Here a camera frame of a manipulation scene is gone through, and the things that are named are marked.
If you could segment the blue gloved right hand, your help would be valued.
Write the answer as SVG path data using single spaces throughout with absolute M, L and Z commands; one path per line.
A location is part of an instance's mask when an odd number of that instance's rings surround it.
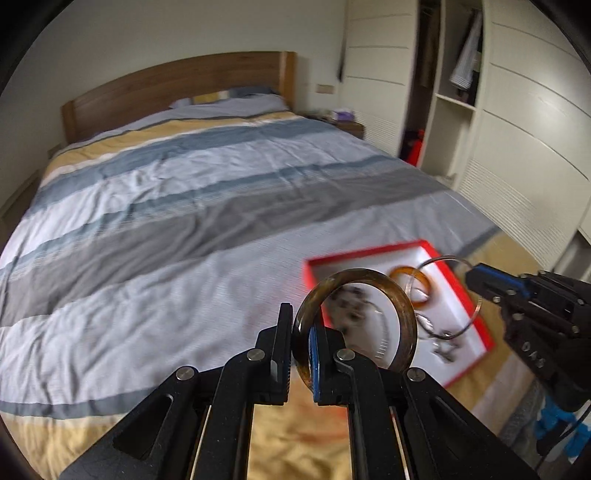
M 550 460 L 564 454 L 573 462 L 590 441 L 590 402 L 576 412 L 561 409 L 547 395 L 534 425 L 536 451 Z

